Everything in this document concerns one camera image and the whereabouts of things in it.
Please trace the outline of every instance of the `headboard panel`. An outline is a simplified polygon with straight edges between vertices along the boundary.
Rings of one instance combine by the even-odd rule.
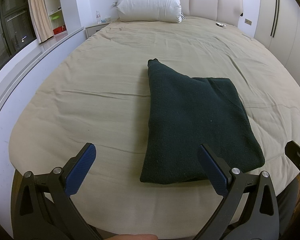
[[[184,15],[198,16],[238,26],[242,0],[180,0]]]

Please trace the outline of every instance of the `beige bed sheet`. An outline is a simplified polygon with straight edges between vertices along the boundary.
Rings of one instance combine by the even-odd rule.
[[[118,234],[195,235],[221,200],[208,180],[139,181],[150,107],[147,61],[155,57],[190,77],[231,79],[266,160],[251,173],[267,170],[279,194],[298,174],[284,147],[300,144],[300,87],[258,41],[198,17],[114,22],[90,37],[22,112],[10,138],[12,164],[22,174],[48,173],[91,142],[97,158],[71,197],[88,223]]]

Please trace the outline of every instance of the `window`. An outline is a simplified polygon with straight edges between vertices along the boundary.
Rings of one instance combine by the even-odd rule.
[[[0,0],[0,69],[35,39],[28,0]]]

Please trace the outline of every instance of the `plastic water bottle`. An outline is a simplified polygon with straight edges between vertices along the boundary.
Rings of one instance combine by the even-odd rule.
[[[101,16],[99,11],[96,12],[97,24],[101,23]]]

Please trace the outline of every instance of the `beige curtain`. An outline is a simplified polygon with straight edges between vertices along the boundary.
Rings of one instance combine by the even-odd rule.
[[[31,20],[39,43],[53,36],[44,0],[28,0]]]

